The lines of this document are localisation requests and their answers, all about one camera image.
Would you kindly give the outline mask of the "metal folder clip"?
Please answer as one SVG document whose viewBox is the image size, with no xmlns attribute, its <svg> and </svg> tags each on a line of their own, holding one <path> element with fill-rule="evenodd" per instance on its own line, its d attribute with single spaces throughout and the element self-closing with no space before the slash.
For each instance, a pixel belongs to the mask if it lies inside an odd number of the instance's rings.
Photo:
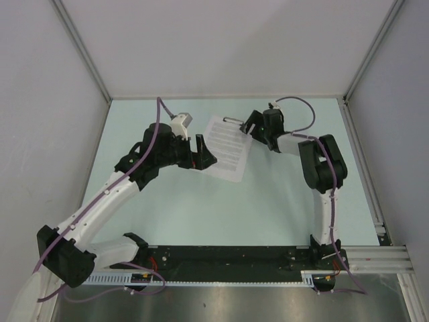
<svg viewBox="0 0 429 322">
<path fill-rule="evenodd" d="M 242 126 L 244 124 L 244 121 L 242 121 L 240 119 L 233 118 L 233 117 L 224 117 L 223 122 L 230 123 L 230 124 L 237 125 L 237 126 Z"/>
</svg>

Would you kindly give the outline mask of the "white dense text sheet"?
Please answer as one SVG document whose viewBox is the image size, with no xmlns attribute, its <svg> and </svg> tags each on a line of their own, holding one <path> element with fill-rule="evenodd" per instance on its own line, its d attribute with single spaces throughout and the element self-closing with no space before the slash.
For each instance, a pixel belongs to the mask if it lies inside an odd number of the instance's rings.
<svg viewBox="0 0 429 322">
<path fill-rule="evenodd" d="M 253 139 L 239 128 L 223 122 L 223 117 L 210 118 L 204 140 L 217 163 L 204 170 L 205 174 L 234 183 L 242 181 Z"/>
</svg>

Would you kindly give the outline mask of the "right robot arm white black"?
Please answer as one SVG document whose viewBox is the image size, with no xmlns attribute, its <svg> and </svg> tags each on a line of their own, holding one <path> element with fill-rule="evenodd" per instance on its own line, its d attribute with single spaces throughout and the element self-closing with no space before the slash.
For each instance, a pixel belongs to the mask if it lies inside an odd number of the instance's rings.
<svg viewBox="0 0 429 322">
<path fill-rule="evenodd" d="M 284 130 L 284 114 L 279 109 L 254 110 L 240 131 L 265 144 L 279 154 L 299 157 L 304 181 L 314 196 L 314 229 L 309 261 L 317 269 L 325 269 L 333 261 L 333 252 L 341 241 L 335 227 L 337 192 L 343 186 L 348 169 L 335 138 L 331 134 L 309 136 Z"/>
</svg>

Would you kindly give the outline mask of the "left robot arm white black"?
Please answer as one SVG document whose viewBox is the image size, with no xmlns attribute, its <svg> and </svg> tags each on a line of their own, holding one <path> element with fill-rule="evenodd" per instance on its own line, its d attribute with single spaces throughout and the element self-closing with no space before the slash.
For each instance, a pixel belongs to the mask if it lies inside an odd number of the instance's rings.
<svg viewBox="0 0 429 322">
<path fill-rule="evenodd" d="M 217 163 L 201 134 L 196 135 L 196 148 L 195 152 L 191 150 L 190 138 L 179 126 L 151 124 L 143 139 L 118 161 L 96 196 L 57 227 L 45 225 L 37 232 L 38 265 L 45 266 L 70 288 L 80 286 L 97 266 L 120 262 L 134 268 L 144 266 L 148 252 L 142 248 L 143 240 L 133 233 L 124 234 L 124 241 L 106 256 L 91 250 L 90 243 L 123 204 L 158 176 L 160 169 L 177 166 L 206 170 Z"/>
</svg>

